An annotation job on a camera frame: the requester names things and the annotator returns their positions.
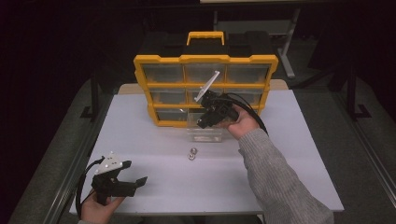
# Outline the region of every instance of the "plastic drawer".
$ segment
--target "plastic drawer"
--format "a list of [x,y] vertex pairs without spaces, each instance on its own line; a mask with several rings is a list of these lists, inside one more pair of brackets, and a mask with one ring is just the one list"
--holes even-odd
[[186,121],[188,109],[186,108],[159,108],[155,110],[158,120]]
[[221,142],[223,129],[216,127],[200,128],[197,120],[205,113],[205,109],[190,109],[187,120],[187,136],[192,142]]
[[[187,100],[190,105],[200,105],[201,104],[202,98],[198,102],[195,102],[195,100],[194,100],[194,97],[196,97],[198,95],[198,92],[200,90],[201,89],[199,89],[199,88],[187,89]],[[217,94],[223,93],[223,89],[210,89],[210,90]]]
[[261,64],[229,64],[227,66],[228,83],[263,83],[269,65]]
[[142,64],[148,82],[183,82],[183,68],[179,63]]
[[187,82],[206,83],[213,77],[215,71],[220,74],[214,83],[222,83],[224,79],[224,63],[187,63],[184,65]]
[[179,105],[186,104],[186,91],[181,88],[150,88],[154,104]]
[[[262,98],[263,89],[225,89],[227,93],[235,93],[240,97],[244,98],[250,105],[259,105],[260,99]],[[236,95],[230,94],[231,98],[242,101],[242,99]]]

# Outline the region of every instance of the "black cable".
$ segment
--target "black cable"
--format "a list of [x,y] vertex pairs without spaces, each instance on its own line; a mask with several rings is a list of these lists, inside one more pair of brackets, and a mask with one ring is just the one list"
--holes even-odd
[[264,122],[262,122],[262,119],[260,118],[260,116],[254,111],[254,109],[252,108],[252,107],[249,107],[249,106],[247,106],[247,105],[245,105],[244,103],[242,103],[242,102],[240,102],[240,101],[238,101],[238,100],[235,100],[234,98],[220,98],[220,97],[217,97],[217,98],[213,98],[213,99],[211,99],[210,101],[226,101],[226,102],[232,102],[233,104],[235,104],[235,105],[239,105],[240,107],[242,107],[244,110],[246,110],[248,113],[249,113],[249,115],[251,116],[251,117],[253,117],[256,121],[257,121],[257,123],[259,124],[259,126],[260,126],[260,128],[261,129],[263,129],[266,133],[267,133],[267,135],[269,135],[268,134],[268,132],[267,132],[267,128],[265,127],[265,125],[264,125]]
[[91,168],[95,165],[95,164],[100,164],[102,163],[102,161],[105,159],[105,157],[102,157],[102,159],[94,161],[93,163],[91,163],[84,171],[84,173],[79,177],[79,181],[78,181],[78,185],[77,185],[77,192],[76,192],[76,210],[77,210],[77,215],[78,218],[81,219],[81,207],[82,207],[82,203],[81,203],[81,192],[82,192],[82,188],[84,187],[84,182],[85,182],[85,178],[87,177],[87,173],[88,171],[91,170]]
[[241,99],[243,102],[245,102],[245,104],[246,104],[250,109],[253,110],[253,107],[251,107],[250,103],[249,103],[247,100],[245,100],[245,98],[243,98],[241,95],[236,94],[236,93],[233,93],[233,92],[225,93],[225,94],[226,94],[226,95],[234,95],[234,96],[238,97],[238,98]]

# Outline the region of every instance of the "yellow storage box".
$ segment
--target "yellow storage box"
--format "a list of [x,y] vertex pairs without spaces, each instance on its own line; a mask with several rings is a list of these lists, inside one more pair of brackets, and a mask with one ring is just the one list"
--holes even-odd
[[172,127],[186,127],[189,109],[201,108],[193,98],[215,71],[210,90],[241,95],[260,113],[277,64],[265,32],[227,39],[223,32],[149,33],[134,58],[149,115],[156,125]]

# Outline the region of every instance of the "gray sweater sleeve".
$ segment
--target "gray sweater sleeve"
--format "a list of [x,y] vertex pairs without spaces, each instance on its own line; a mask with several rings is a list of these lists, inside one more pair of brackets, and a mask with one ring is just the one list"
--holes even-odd
[[333,223],[332,211],[310,194],[262,129],[245,134],[239,146],[267,224]]

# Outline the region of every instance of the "dark floor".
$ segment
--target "dark floor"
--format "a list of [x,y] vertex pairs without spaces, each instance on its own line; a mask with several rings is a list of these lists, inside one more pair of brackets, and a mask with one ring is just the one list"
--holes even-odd
[[[55,223],[58,218],[60,223],[78,221],[68,213],[71,201],[63,210],[63,205],[54,198],[59,200],[61,187],[71,185],[64,183],[73,171],[69,164],[79,155],[79,150],[91,146],[100,130],[101,120],[91,122],[80,117],[84,108],[91,104],[90,76],[96,73],[102,84],[99,97],[102,115],[106,113],[112,93],[117,91],[115,87],[134,81],[133,76],[129,76],[134,71],[133,57],[130,56],[139,46],[143,34],[140,24],[127,21],[136,15],[109,13],[104,16],[92,11],[80,14],[78,10],[61,13],[61,8],[54,8],[57,9],[48,12],[43,7],[23,7],[20,13],[24,16],[11,21],[15,24],[9,30],[13,35],[9,40],[12,41],[1,45],[7,52],[5,62],[11,64],[0,64],[2,71],[9,74],[5,83],[10,83],[2,94],[6,96],[3,102],[7,102],[8,108],[6,112],[1,111],[5,112],[2,133],[7,133],[2,136],[2,141],[12,140],[5,141],[2,155],[21,158],[19,163],[23,164],[16,167],[12,175],[5,172],[8,167],[1,169],[1,176],[8,183],[18,183],[6,185],[6,202],[12,205],[10,207],[19,201],[12,197],[19,198],[24,193],[9,223],[43,223],[44,220]],[[92,29],[90,22],[95,21],[102,22],[99,29]],[[108,45],[109,40],[117,40],[117,44]],[[282,38],[274,39],[274,49],[280,47],[282,41]],[[307,67],[317,43],[313,37],[297,35],[288,52],[296,78],[286,78],[281,65],[273,78],[284,79],[292,87],[319,73],[319,70]],[[329,74],[304,89],[294,90],[294,93],[346,209],[334,215],[335,223],[394,223],[395,205],[368,159],[367,143],[361,141],[356,126],[365,133],[370,147],[392,179],[396,179],[396,124],[378,102],[372,87],[360,78],[356,105],[364,105],[371,117],[352,121],[346,114],[346,86],[337,92],[327,88],[332,76]],[[83,157],[79,162],[86,163],[87,158]],[[3,212],[10,207],[2,205],[2,220]],[[113,219],[113,223],[128,221],[132,221],[130,217]]]

